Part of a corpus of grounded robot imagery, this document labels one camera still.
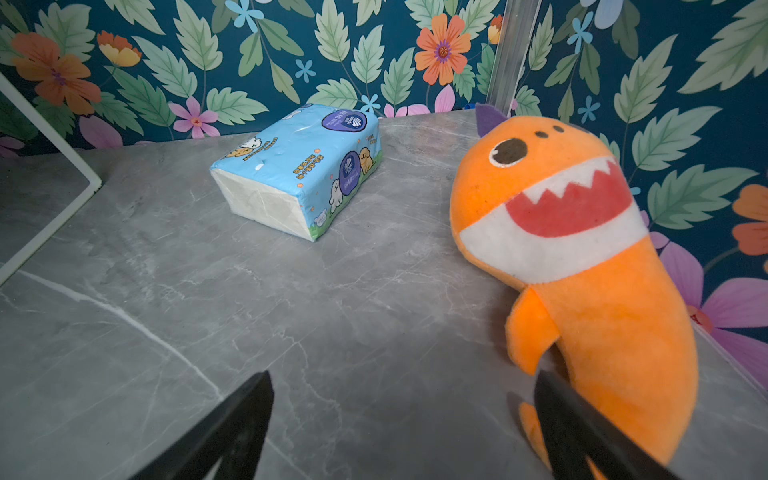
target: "stuffed shark toy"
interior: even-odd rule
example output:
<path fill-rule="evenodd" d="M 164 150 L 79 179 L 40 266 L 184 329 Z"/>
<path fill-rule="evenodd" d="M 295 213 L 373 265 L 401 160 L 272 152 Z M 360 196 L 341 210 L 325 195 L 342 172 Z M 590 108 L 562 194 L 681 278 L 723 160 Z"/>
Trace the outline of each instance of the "stuffed shark toy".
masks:
<path fill-rule="evenodd" d="M 534 375 L 557 345 L 571 386 L 667 464 L 696 404 L 694 332 L 617 159 L 560 121 L 475 111 L 482 138 L 458 167 L 451 228 L 467 260 L 520 292 L 510 359 Z M 534 407 L 519 413 L 549 466 Z"/>

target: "tabletop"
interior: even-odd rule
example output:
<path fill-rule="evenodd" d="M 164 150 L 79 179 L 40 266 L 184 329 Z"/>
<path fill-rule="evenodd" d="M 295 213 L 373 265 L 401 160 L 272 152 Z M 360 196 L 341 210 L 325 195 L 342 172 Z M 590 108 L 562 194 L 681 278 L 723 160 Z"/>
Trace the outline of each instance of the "tabletop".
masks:
<path fill-rule="evenodd" d="M 505 351 L 517 294 L 451 236 L 473 113 L 381 132 L 380 168 L 316 243 L 229 211 L 208 167 L 248 134 L 83 152 L 104 186 L 0 288 L 3 477 L 127 478 L 269 370 L 257 478 L 550 478 L 517 420 L 534 382 Z M 61 155 L 2 173 L 7 260 L 85 180 Z M 697 345 L 699 399 L 671 468 L 762 478 L 766 403 Z"/>

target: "pink flower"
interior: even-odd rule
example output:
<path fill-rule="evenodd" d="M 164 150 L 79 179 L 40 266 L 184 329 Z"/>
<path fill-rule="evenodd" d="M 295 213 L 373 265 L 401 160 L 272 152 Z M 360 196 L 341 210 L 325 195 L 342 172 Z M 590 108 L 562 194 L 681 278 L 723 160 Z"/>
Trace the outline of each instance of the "pink flower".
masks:
<path fill-rule="evenodd" d="M 24 142 L 13 137 L 0 137 L 0 157 L 18 158 L 18 154 L 13 150 L 18 150 L 19 148 L 24 148 Z"/>
<path fill-rule="evenodd" d="M 453 110 L 456 103 L 456 95 L 453 93 L 453 87 L 446 85 L 435 97 L 435 113 Z"/>
<path fill-rule="evenodd" d="M 397 113 L 395 113 L 395 108 L 390 104 L 387 104 L 384 107 L 384 115 L 387 118 L 405 117 L 406 115 L 423 115 L 428 113 L 430 113 L 429 108 L 424 104 L 413 104 L 407 107 L 400 107 L 397 109 Z"/>
<path fill-rule="evenodd" d="M 640 212 L 640 216 L 643 217 L 643 222 L 645 223 L 645 227 L 648 228 L 648 225 L 650 225 L 650 218 L 648 218 L 648 212 L 643 210 Z M 654 248 L 656 248 L 656 250 L 659 250 L 660 248 L 664 248 L 667 245 L 667 243 L 670 242 L 670 239 L 663 233 L 650 232 L 650 241 L 653 242 Z"/>
<path fill-rule="evenodd" d="M 219 114 L 210 110 L 201 114 L 200 103 L 195 100 L 194 97 L 189 97 L 187 99 L 187 109 L 173 102 L 169 102 L 168 107 L 170 107 L 170 111 L 174 112 L 178 117 L 183 118 L 183 120 L 176 120 L 174 122 L 175 131 L 186 132 L 191 128 L 192 138 L 205 137 L 203 132 L 207 133 L 209 137 L 218 137 L 221 135 L 215 127 L 209 125 L 219 119 Z"/>
<path fill-rule="evenodd" d="M 80 117 L 80 133 L 83 138 L 96 148 L 115 148 L 123 146 L 123 137 L 113 126 L 96 115 Z"/>
<path fill-rule="evenodd" d="M 726 330 L 768 326 L 768 280 L 733 278 L 717 287 L 702 305 L 701 263 L 675 242 L 669 242 L 660 258 L 691 318 L 768 389 L 768 343 Z"/>

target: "tissue pack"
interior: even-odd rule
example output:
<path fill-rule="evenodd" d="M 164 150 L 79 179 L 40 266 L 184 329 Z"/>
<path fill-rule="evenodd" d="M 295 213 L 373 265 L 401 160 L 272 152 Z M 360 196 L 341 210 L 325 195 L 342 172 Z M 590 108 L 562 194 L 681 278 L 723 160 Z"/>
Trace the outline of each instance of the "tissue pack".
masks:
<path fill-rule="evenodd" d="M 379 120 L 308 104 L 210 167 L 232 211 L 314 241 L 382 159 Z"/>

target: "orange fin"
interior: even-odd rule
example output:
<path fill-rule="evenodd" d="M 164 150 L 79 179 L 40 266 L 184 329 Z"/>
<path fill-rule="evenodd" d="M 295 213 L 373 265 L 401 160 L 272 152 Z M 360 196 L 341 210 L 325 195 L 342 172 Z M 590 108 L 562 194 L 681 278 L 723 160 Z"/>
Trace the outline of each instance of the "orange fin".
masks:
<path fill-rule="evenodd" d="M 529 375 L 536 373 L 538 360 L 560 338 L 560 331 L 531 287 L 523 290 L 512 307 L 506 330 L 509 358 Z"/>

